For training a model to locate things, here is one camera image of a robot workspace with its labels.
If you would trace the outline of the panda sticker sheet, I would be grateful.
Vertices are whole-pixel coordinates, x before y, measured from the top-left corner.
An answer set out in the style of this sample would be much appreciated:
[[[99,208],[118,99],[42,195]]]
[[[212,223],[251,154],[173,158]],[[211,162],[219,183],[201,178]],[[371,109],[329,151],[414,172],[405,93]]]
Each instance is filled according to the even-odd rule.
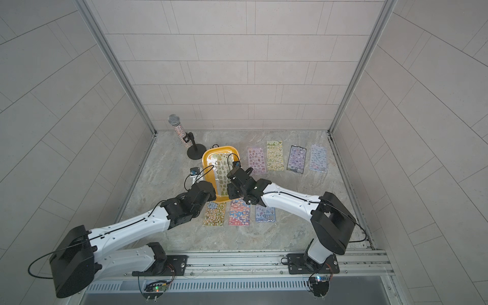
[[[209,202],[203,221],[204,226],[223,226],[226,215],[226,203]]]

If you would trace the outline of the green dinosaur sticker sheet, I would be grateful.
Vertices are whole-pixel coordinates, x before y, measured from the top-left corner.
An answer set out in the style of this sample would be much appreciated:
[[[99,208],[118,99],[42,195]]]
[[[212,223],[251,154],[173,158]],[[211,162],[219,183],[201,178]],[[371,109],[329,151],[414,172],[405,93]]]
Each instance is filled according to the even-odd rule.
[[[227,185],[230,180],[227,178],[229,170],[229,164],[227,163],[228,153],[217,153],[211,157],[212,164],[214,165],[213,171],[216,180],[217,192],[219,196],[228,196]]]

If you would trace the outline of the red blue sticker sheet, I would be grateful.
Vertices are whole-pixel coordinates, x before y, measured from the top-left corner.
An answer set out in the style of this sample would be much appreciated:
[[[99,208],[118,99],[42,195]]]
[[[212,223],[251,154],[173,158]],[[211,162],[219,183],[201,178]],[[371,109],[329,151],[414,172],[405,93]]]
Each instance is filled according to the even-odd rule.
[[[242,199],[231,200],[230,203],[230,226],[248,226],[250,224],[250,206]]]

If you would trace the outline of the pink sticker sheet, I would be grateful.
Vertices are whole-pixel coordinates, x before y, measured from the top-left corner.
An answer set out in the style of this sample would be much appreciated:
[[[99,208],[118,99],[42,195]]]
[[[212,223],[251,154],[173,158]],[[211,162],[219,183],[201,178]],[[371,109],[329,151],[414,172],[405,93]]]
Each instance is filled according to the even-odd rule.
[[[248,150],[249,167],[253,168],[255,174],[266,174],[266,160],[264,150],[261,147],[249,147]]]

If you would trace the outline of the yellow storage box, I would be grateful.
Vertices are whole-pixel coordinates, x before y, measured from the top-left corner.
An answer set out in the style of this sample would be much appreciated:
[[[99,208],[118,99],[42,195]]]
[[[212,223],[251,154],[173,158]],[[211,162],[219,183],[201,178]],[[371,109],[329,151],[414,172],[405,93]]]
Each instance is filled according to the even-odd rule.
[[[210,172],[208,174],[205,174],[204,179],[213,184],[213,187],[216,191],[216,196],[217,196],[216,202],[217,203],[226,203],[226,202],[230,201],[230,199],[228,196],[222,197],[222,196],[218,195],[216,180],[215,180],[215,176],[214,176],[214,165],[212,164],[212,161],[211,161],[211,157],[217,153],[228,153],[229,154],[229,156],[227,158],[227,163],[229,164],[229,170],[232,169],[233,161],[240,161],[240,156],[239,156],[238,151],[234,147],[222,146],[222,147],[215,147],[215,148],[212,148],[212,149],[206,151],[202,157],[202,165],[204,168],[204,172],[206,172],[207,170],[210,170]]]

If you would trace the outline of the blue puffy sticker sheet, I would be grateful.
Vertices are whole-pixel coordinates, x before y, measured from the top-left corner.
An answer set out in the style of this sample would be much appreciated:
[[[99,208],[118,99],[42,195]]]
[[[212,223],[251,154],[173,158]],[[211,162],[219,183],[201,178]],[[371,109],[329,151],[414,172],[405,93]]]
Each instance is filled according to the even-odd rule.
[[[273,207],[263,207],[260,205],[255,206],[255,221],[258,223],[263,222],[276,222],[276,210]]]

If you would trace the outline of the yellow-green sticker sheet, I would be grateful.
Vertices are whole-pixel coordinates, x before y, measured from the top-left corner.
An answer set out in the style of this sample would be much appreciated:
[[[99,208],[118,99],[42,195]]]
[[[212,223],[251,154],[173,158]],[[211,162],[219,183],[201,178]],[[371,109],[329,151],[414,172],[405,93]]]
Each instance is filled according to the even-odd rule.
[[[283,142],[268,141],[266,146],[269,171],[284,171]]]

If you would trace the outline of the purple bonbon sticker sheet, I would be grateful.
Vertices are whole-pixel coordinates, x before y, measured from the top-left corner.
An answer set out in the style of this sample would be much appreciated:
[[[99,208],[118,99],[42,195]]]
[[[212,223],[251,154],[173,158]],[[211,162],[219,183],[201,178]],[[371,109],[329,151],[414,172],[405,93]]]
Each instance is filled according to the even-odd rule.
[[[287,170],[303,174],[306,161],[306,148],[300,146],[291,146],[290,155],[287,163]]]

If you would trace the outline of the light blue sticker sheet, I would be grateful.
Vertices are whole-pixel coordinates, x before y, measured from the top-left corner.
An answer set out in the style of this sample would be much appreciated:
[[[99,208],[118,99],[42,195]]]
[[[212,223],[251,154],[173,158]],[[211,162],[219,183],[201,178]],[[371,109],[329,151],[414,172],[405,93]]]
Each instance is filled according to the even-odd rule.
[[[327,148],[313,144],[311,146],[310,166],[311,171],[326,174],[328,171]]]

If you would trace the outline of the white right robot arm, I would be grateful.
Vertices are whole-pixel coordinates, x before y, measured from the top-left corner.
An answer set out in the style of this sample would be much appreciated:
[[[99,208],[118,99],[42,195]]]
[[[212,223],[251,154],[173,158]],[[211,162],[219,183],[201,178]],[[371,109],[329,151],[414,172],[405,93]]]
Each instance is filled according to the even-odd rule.
[[[297,193],[266,179],[255,180],[252,169],[235,167],[228,174],[227,192],[231,199],[241,198],[246,204],[284,210],[308,221],[316,238],[307,247],[301,263],[295,266],[320,271],[333,255],[346,252],[357,221],[338,197],[330,192],[322,196]]]

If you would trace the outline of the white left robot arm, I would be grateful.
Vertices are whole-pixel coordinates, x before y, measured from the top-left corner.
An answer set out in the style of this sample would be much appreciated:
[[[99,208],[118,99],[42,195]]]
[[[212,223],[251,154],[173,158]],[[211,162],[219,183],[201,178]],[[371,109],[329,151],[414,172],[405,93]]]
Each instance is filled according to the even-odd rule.
[[[151,211],[106,227],[72,228],[49,258],[56,297],[70,297],[91,284],[107,268],[102,263],[122,247],[146,236],[171,230],[199,216],[216,199],[212,183],[200,181]]]

